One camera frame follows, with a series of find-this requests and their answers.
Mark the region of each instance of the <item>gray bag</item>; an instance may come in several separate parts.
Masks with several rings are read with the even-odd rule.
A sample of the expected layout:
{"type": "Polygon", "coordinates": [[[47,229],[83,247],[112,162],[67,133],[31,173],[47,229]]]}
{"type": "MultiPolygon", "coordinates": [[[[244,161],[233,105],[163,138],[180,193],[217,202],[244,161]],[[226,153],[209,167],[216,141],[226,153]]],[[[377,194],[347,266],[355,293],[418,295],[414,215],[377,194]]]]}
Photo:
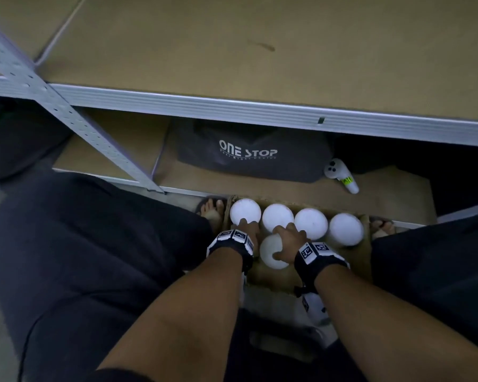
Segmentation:
{"type": "Polygon", "coordinates": [[[325,132],[175,118],[178,159],[209,170],[315,182],[332,151],[325,132]]]}

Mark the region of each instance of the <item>black wrist strap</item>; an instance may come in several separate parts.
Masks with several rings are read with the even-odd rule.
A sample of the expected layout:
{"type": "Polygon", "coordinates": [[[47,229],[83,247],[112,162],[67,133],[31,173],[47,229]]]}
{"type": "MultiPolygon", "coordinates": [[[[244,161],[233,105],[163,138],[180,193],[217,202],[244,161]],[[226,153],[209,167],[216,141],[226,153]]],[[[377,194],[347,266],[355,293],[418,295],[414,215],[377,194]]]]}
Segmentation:
{"type": "Polygon", "coordinates": [[[314,292],[315,278],[321,271],[331,264],[343,265],[350,268],[349,263],[331,250],[331,248],[323,242],[307,242],[301,248],[294,260],[294,268],[304,283],[301,293],[314,292]]]}
{"type": "Polygon", "coordinates": [[[232,248],[242,256],[242,271],[246,274],[253,266],[253,243],[243,231],[231,229],[221,232],[207,247],[207,256],[218,248],[232,248]]]}

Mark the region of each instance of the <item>foam ball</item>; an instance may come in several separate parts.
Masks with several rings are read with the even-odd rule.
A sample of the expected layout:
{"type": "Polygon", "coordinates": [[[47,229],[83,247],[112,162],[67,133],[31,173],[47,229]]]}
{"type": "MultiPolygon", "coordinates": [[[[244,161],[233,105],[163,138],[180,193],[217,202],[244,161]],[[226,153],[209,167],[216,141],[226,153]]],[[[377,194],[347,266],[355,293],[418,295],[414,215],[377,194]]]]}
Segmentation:
{"type": "Polygon", "coordinates": [[[281,260],[273,259],[273,253],[281,252],[283,248],[283,244],[281,242],[280,235],[272,234],[266,238],[261,244],[260,251],[261,251],[261,259],[262,261],[270,268],[274,270],[282,270],[288,266],[287,263],[281,260]]]}
{"type": "Polygon", "coordinates": [[[248,223],[259,222],[262,217],[261,207],[252,199],[243,198],[236,201],[230,208],[230,219],[235,225],[239,225],[245,218],[248,223]]]}
{"type": "Polygon", "coordinates": [[[294,224],[298,231],[305,231],[310,240],[318,240],[328,230],[328,219],[317,209],[306,208],[300,210],[294,218],[294,224]]]}
{"type": "Polygon", "coordinates": [[[331,219],[328,235],[341,245],[357,245],[363,240],[363,224],[349,213],[339,213],[331,219]]]}
{"type": "Polygon", "coordinates": [[[294,222],[294,214],[283,204],[269,205],[262,215],[262,223],[269,233],[273,233],[273,229],[278,225],[284,228],[289,223],[294,222]]]}

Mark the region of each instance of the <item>perforated metal upright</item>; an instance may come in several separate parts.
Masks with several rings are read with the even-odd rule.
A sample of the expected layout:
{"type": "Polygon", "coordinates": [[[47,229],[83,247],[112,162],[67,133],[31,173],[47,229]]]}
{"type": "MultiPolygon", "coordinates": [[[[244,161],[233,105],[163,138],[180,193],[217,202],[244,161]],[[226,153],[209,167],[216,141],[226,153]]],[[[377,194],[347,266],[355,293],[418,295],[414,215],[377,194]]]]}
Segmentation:
{"type": "Polygon", "coordinates": [[[22,89],[21,97],[32,99],[81,136],[115,165],[147,189],[163,192],[97,123],[78,112],[48,83],[36,74],[35,64],[0,32],[0,73],[22,89]]]}

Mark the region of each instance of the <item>cardboard box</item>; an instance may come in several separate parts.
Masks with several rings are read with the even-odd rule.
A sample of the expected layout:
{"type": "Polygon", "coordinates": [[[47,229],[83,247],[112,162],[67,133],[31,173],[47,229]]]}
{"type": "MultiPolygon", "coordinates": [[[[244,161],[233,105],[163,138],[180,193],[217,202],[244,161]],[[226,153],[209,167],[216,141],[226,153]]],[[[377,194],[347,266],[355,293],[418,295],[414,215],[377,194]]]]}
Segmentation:
{"type": "MultiPolygon", "coordinates": [[[[260,205],[262,212],[271,204],[284,204],[294,213],[297,214],[301,209],[304,208],[314,208],[318,209],[324,213],[328,221],[331,220],[339,211],[331,209],[323,209],[318,206],[312,206],[307,204],[294,204],[286,201],[276,201],[273,199],[265,198],[255,198],[255,197],[241,197],[241,196],[231,196],[227,201],[227,206],[225,208],[225,216],[223,219],[223,229],[229,230],[231,228],[232,221],[230,220],[230,208],[232,205],[242,198],[250,198],[257,202],[260,205]]],[[[361,276],[363,279],[371,282],[372,281],[372,271],[370,269],[370,253],[372,251],[372,245],[370,243],[370,221],[369,216],[366,214],[355,214],[357,218],[362,222],[363,228],[365,230],[365,236],[363,240],[356,246],[353,247],[344,247],[344,248],[335,248],[333,249],[342,255],[351,265],[351,270],[361,276]]],[[[267,236],[266,232],[261,232],[259,237],[258,244],[260,245],[263,239],[267,236]]],[[[253,267],[248,272],[248,283],[256,286],[266,287],[272,291],[281,291],[286,293],[293,293],[295,286],[302,286],[301,279],[294,269],[293,265],[289,265],[287,268],[282,270],[274,270],[269,268],[264,264],[258,252],[253,263],[253,267]]]]}

